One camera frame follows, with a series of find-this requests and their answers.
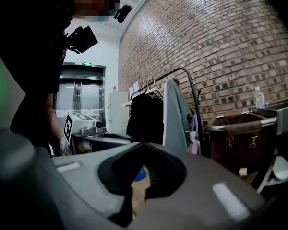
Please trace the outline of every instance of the brick wall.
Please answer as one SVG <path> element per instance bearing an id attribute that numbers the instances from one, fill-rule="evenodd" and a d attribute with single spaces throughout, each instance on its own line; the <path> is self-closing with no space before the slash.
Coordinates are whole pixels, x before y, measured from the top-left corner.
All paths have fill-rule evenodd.
<path id="1" fill-rule="evenodd" d="M 148 0 L 120 42 L 119 89 L 177 67 L 202 89 L 205 125 L 253 106 L 255 86 L 268 102 L 288 98 L 288 32 L 266 0 Z M 186 74 L 176 77 L 194 108 Z"/>

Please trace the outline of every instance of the black garment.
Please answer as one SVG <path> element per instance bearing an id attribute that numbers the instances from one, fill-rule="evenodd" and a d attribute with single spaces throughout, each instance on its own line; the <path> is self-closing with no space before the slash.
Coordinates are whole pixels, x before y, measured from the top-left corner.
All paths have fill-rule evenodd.
<path id="1" fill-rule="evenodd" d="M 47 146 L 45 104 L 59 90 L 73 0 L 0 0 L 0 56 L 26 93 L 11 130 Z"/>
<path id="2" fill-rule="evenodd" d="M 131 104 L 127 135 L 135 141 L 162 144 L 163 101 L 146 93 L 136 96 Z"/>

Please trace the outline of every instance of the person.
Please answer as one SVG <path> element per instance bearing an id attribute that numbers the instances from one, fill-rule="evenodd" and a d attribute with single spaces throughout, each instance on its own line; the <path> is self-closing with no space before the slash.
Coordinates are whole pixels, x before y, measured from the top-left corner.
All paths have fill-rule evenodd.
<path id="1" fill-rule="evenodd" d="M 0 0 L 0 57 L 25 92 L 10 130 L 50 153 L 70 154 L 53 111 L 66 48 L 64 30 L 73 18 L 103 21 L 120 0 Z"/>

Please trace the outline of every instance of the metal clasp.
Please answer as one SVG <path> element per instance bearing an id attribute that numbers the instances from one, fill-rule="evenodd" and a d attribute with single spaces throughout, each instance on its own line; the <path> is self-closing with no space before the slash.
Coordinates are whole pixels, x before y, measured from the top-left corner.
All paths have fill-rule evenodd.
<path id="1" fill-rule="evenodd" d="M 255 140 L 257 137 L 258 137 L 258 133 L 252 134 L 253 141 L 252 141 L 251 145 L 249 145 L 249 148 L 255 148 L 256 147 Z"/>
<path id="2" fill-rule="evenodd" d="M 227 136 L 226 139 L 228 140 L 228 145 L 226 145 L 226 148 L 233 148 L 231 145 L 231 141 L 234 140 L 233 136 Z"/>

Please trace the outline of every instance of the clothing rack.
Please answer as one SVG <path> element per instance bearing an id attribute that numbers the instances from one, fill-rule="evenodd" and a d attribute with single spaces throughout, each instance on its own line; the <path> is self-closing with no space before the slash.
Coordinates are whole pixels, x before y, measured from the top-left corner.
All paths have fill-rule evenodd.
<path id="1" fill-rule="evenodd" d="M 143 86 L 142 88 L 140 88 L 138 91 L 134 92 L 131 97 L 130 97 L 130 100 L 132 99 L 132 96 L 134 94 L 136 94 L 137 92 L 139 91 L 142 91 L 144 89 L 146 89 L 148 86 L 152 85 L 152 84 L 155 84 L 155 82 L 163 79 L 164 77 L 166 76 L 169 76 L 170 74 L 176 72 L 176 71 L 179 71 L 179 70 L 183 70 L 187 73 L 187 76 L 188 76 L 188 80 L 189 80 L 189 83 L 190 83 L 190 86 L 191 86 L 191 90 L 192 90 L 192 95 L 193 95 L 193 99 L 194 99 L 194 103 L 195 103 L 195 111 L 196 111 L 196 115 L 197 115 L 197 122 L 198 122 L 198 140 L 200 142 L 203 141 L 203 128 L 202 128 L 202 123 L 201 123 L 201 116 L 200 116 L 200 109 L 198 107 L 198 102 L 197 102 L 197 97 L 196 97 L 196 92 L 195 92 L 195 87 L 194 87 L 194 84 L 193 84 L 193 81 L 192 81 L 192 77 L 191 77 L 191 74 L 189 73 L 188 70 L 186 70 L 185 68 L 175 68 L 171 71 L 168 71 L 166 72 L 165 74 L 163 74 L 162 76 L 160 76 L 159 78 L 157 79 L 154 79 L 152 80 L 150 83 L 146 84 L 145 86 Z"/>

